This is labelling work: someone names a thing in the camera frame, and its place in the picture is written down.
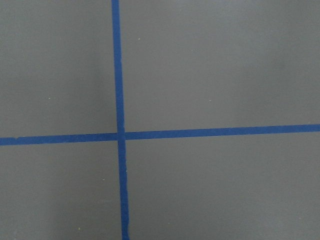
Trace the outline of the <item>brown paper table mat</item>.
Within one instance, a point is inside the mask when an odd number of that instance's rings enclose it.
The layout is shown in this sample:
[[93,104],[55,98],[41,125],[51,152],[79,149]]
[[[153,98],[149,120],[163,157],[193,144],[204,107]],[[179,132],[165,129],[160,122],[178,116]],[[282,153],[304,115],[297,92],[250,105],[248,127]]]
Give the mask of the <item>brown paper table mat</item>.
[[317,0],[3,0],[3,240],[317,240]]

